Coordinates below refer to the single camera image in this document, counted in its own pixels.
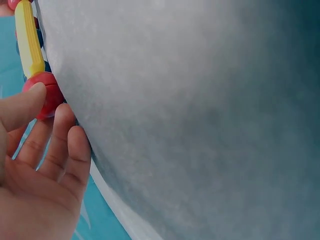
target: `blue surface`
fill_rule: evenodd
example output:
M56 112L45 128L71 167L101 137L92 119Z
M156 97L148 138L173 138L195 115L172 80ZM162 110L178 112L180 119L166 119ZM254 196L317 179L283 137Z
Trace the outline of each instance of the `blue surface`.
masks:
M14 18L0 17L0 29L0 98L5 98L21 92L24 74L16 53ZM34 121L28 126L20 147L33 124ZM130 240L91 176L72 240Z

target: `yellow toy piece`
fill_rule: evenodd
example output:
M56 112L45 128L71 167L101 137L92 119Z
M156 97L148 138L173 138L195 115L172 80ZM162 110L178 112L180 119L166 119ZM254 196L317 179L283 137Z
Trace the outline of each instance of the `yellow toy piece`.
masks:
M21 0L15 8L14 16L22 69L24 75L29 79L36 73L45 71L45 61L31 3L28 0Z

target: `hand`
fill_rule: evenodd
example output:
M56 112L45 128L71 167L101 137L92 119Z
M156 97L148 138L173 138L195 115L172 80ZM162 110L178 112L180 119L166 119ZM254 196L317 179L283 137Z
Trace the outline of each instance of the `hand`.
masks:
M35 123L12 160L45 98L45 86L37 83L27 92L0 100L0 163L4 165L0 236L4 240L70 240L80 215L91 151L67 104L58 107L54 120ZM47 155L35 170L50 135Z
M8 0L0 0L0 17L12 16L12 11L8 6Z

